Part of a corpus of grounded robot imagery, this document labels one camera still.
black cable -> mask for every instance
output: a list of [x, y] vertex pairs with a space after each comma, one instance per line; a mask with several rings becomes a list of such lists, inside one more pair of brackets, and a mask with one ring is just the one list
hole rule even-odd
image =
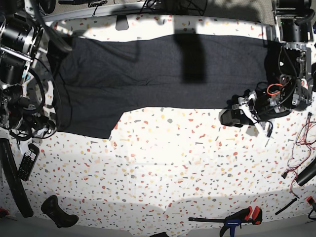
[[186, 0], [186, 1], [188, 1], [188, 2], [190, 3], [189, 6], [192, 4], [192, 5], [196, 8], [196, 9], [190, 8], [190, 10], [198, 11], [198, 13], [199, 13], [200, 16], [203, 16], [203, 15], [205, 14], [205, 11], [206, 11], [206, 8], [207, 8], [207, 2], [208, 2], [208, 0], [206, 0], [206, 4], [205, 4], [204, 9], [201, 9], [198, 5], [196, 5], [194, 2], [192, 2], [192, 0]]
[[94, 12], [93, 12], [91, 17], [95, 16], [95, 13], [96, 13], [98, 7], [100, 7], [100, 6], [104, 5], [104, 4], [107, 4], [107, 3], [108, 3], [108, 1], [106, 1], [106, 0], [101, 1], [101, 2], [89, 2], [88, 7], [95, 7]]
[[281, 212], [283, 212], [285, 209], [287, 209], [290, 205], [292, 205], [296, 201], [297, 201], [297, 198], [293, 199], [288, 205], [286, 205], [284, 208], [282, 208], [279, 211], [277, 211], [276, 215], [279, 215]]
[[284, 102], [286, 102], [286, 101], [293, 95], [293, 93], [294, 93], [294, 91], [295, 91], [295, 89], [296, 89], [296, 85], [297, 85], [297, 83], [294, 83], [294, 86], [293, 86], [291, 92], [290, 92], [281, 102], [279, 102], [278, 104], [276, 104], [276, 105], [274, 105], [274, 106], [268, 108], [267, 110], [264, 110], [264, 111], [262, 111], [262, 112], [260, 112], [260, 113], [257, 113], [257, 116], [264, 115], [264, 114], [266, 114], [267, 112], [270, 112], [271, 110], [274, 110], [276, 107], [279, 107], [279, 106], [282, 105]]
[[316, 218], [311, 217], [311, 214], [313, 213], [313, 211], [314, 211], [314, 209], [311, 210], [311, 212], [308, 214], [308, 218], [311, 219], [311, 220], [313, 220], [313, 221], [315, 221]]
[[30, 0], [31, 6], [34, 10], [34, 15], [36, 19], [39, 21], [40, 25], [45, 29], [46, 33], [49, 36], [49, 39], [54, 42], [54, 44], [64, 53], [69, 53], [73, 49], [59, 36], [57, 35], [50, 27], [48, 27], [41, 14], [40, 14], [40, 8], [38, 4], [36, 3], [36, 0]]
[[26, 109], [23, 108], [22, 109], [22, 113], [24, 113], [24, 114], [35, 114], [35, 113], [38, 113], [43, 108], [43, 106], [45, 104], [45, 92], [44, 92], [43, 84], [41, 83], [40, 78], [36, 74], [36, 72], [32, 68], [30, 68], [29, 73], [34, 76], [37, 84], [39, 85], [39, 91], [40, 91], [40, 95], [41, 95], [41, 102], [40, 102], [39, 106], [36, 109], [26, 110]]
[[19, 135], [15, 134], [14, 132], [12, 132], [12, 130], [9, 131], [9, 134], [15, 138], [16, 140], [18, 141], [27, 141], [29, 140], [30, 138], [32, 138], [32, 129], [31, 129], [31, 126], [29, 124], [27, 124], [27, 130], [29, 132], [29, 134], [27, 134], [25, 137], [20, 137]]
[[259, 120], [259, 119], [256, 119], [256, 118], [254, 118], [254, 120], [257, 121], [256, 123], [258, 123], [258, 122], [268, 122], [271, 125], [271, 127], [270, 127], [270, 129], [268, 131], [267, 137], [271, 137], [271, 134], [272, 134], [272, 131], [273, 131], [273, 123], [271, 121], [269, 121], [269, 120], [263, 121], [263, 120]]
[[[60, 93], [59, 93], [59, 90], [58, 90], [58, 87], [57, 87], [57, 84], [56, 84], [56, 81], [55, 81], [55, 77], [56, 77], [56, 75], [58, 74], [58, 71], [59, 71], [59, 66], [57, 66], [55, 68], [54, 73], [52, 74], [52, 72], [47, 68], [47, 66], [40, 59], [38, 59], [38, 58], [35, 58], [35, 59], [38, 60], [43, 65], [43, 67], [52, 75], [52, 81], [54, 83], [54, 89], [56, 89], [56, 92], [57, 92], [57, 95], [58, 95], [60, 110], [63, 111], [63, 109], [62, 109], [63, 105], [61, 103], [61, 96], [60, 96]], [[52, 134], [50, 134], [48, 137], [36, 137], [36, 136], [33, 136], [33, 138], [47, 139], [47, 138], [50, 138], [51, 136], [53, 136], [58, 131], [58, 129], [59, 129], [60, 125], [61, 125], [61, 119], [58, 118], [57, 113], [56, 113], [56, 123], [58, 125], [56, 126], [55, 131]]]
[[[284, 51], [284, 54], [285, 54], [287, 60], [289, 61], [290, 65], [291, 65], [291, 67], [292, 67], [292, 69], [293, 69], [294, 75], [295, 75], [295, 77], [296, 77], [295, 80], [296, 80], [296, 82], [297, 82], [297, 77], [298, 77], [298, 76], [297, 76], [296, 69], [295, 69], [295, 67], [294, 67], [294, 65], [293, 65], [293, 63], [292, 63], [290, 57], [288, 56], [286, 50], [284, 50], [284, 46], [281, 47], [281, 50]], [[268, 109], [265, 110], [265, 111], [262, 111], [262, 112], [258, 113], [257, 116], [264, 115], [264, 114], [266, 114], [267, 112], [270, 112], [271, 110], [274, 110], [275, 108], [277, 108], [277, 107], [279, 107], [280, 105], [282, 105], [285, 101], [287, 101], [287, 100], [293, 95], [293, 93], [294, 93], [294, 91], [295, 91], [295, 89], [296, 89], [296, 85], [297, 85], [297, 83], [294, 83], [294, 86], [293, 86], [291, 92], [290, 92], [281, 102], [279, 102], [277, 105], [274, 105], [274, 106], [268, 108]]]
[[294, 72], [295, 77], [298, 77], [298, 76], [297, 76], [297, 71], [296, 71], [296, 69], [295, 69], [295, 67], [294, 67], [294, 65], [293, 65], [293, 63], [292, 63], [292, 61], [291, 61], [291, 59], [290, 59], [290, 56], [288, 56], [288, 53], [286, 52], [286, 49], [284, 48], [284, 46], [281, 47], [281, 50], [283, 50], [283, 52], [284, 52], [284, 54], [285, 54], [285, 56], [286, 56], [288, 62], [290, 63], [290, 65], [291, 65], [291, 67], [292, 67], [292, 69], [293, 69], [293, 72]]

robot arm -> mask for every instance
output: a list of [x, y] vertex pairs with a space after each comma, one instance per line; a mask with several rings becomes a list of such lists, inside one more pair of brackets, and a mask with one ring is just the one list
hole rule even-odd
[[276, 41], [281, 44], [277, 79], [264, 91], [253, 91], [245, 98], [240, 97], [221, 115], [222, 125], [255, 125], [259, 132], [270, 137], [273, 125], [264, 130], [266, 122], [272, 124], [269, 120], [289, 115], [292, 110], [303, 111], [312, 104], [314, 80], [311, 49], [307, 43], [314, 40], [311, 20], [315, 12], [310, 7], [311, 0], [273, 2]]
[[[0, 127], [20, 141], [32, 138], [40, 130], [49, 134], [56, 129], [42, 112], [44, 88], [32, 69], [44, 28], [23, 8], [23, 0], [0, 1]], [[23, 97], [22, 84], [28, 75], [34, 77], [41, 93], [37, 108]], [[13, 129], [23, 135], [15, 134]]]

red wire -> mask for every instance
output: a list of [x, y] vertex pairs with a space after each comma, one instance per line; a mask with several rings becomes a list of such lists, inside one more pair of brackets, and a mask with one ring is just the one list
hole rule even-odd
[[267, 88], [267, 94], [268, 94], [268, 95], [277, 95], [277, 94], [281, 93], [281, 91], [278, 91], [278, 92], [275, 92], [275, 93], [270, 93], [270, 92], [269, 92], [269, 89], [270, 89], [272, 86], [274, 86], [274, 85], [278, 85], [278, 86], [280, 86], [280, 87], [283, 87], [283, 85], [282, 85], [282, 84], [279, 84], [279, 83], [269, 85], [268, 88]]
[[[294, 192], [293, 192], [293, 184], [294, 184], [294, 181], [297, 179], [298, 177], [298, 173], [296, 172], [296, 170], [305, 162], [307, 161], [311, 154], [312, 154], [312, 150], [315, 150], [314, 147], [312, 147], [312, 144], [314, 144], [316, 142], [316, 139], [314, 141], [307, 141], [307, 135], [308, 135], [308, 132], [314, 127], [316, 126], [316, 123], [315, 122], [311, 122], [311, 117], [308, 116], [307, 119], [306, 119], [306, 124], [302, 127], [301, 131], [299, 132], [299, 134], [297, 135], [296, 137], [296, 142], [294, 143], [293, 145], [293, 148], [292, 148], [292, 158], [288, 160], [287, 162], [287, 166], [288, 166], [288, 169], [286, 171], [286, 173], [290, 173], [290, 172], [294, 172], [295, 173], [295, 177], [294, 179], [292, 180], [291, 182], [291, 186], [290, 186], [290, 189], [291, 189], [291, 193], [293, 193], [293, 195], [295, 195], [296, 197], [298, 197]], [[305, 145], [307, 146], [307, 148], [309, 149], [308, 151], [308, 155], [301, 161], [300, 164], [297, 164], [295, 165], [294, 167], [291, 167], [289, 162], [291, 160], [294, 159], [294, 148], [295, 146], [302, 146], [302, 145]]]

black cylinder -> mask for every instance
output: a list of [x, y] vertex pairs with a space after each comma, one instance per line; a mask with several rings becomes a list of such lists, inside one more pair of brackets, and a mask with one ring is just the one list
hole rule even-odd
[[296, 182], [299, 186], [303, 186], [316, 175], [316, 158], [307, 166], [297, 177]]
[[308, 24], [295, 24], [295, 19], [281, 19], [283, 41], [294, 43], [308, 42]]
[[312, 0], [277, 0], [276, 2], [278, 8], [307, 9], [311, 4]]
[[29, 44], [29, 42], [26, 42], [26, 39], [31, 29], [32, 27], [26, 22], [12, 18], [6, 23], [1, 38], [1, 44], [16, 51], [23, 52], [24, 44]]
[[4, 15], [14, 14], [24, 7], [24, 0], [0, 0], [0, 12]]
[[25, 61], [4, 53], [0, 63], [0, 80], [6, 84], [20, 84]]

black rubber strip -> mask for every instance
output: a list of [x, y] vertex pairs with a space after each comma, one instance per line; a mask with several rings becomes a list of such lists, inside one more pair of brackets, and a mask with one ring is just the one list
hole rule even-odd
[[286, 205], [284, 208], [276, 212], [276, 215], [279, 215], [281, 212], [283, 212], [285, 209], [287, 209], [290, 205], [292, 205], [294, 202], [297, 201], [297, 198], [293, 199], [288, 205]]
[[0, 138], [0, 161], [2, 163], [5, 178], [13, 195], [13, 199], [22, 216], [33, 216], [33, 210], [28, 197], [25, 194], [22, 182], [18, 177], [18, 170], [16, 168], [9, 140], [6, 138]]

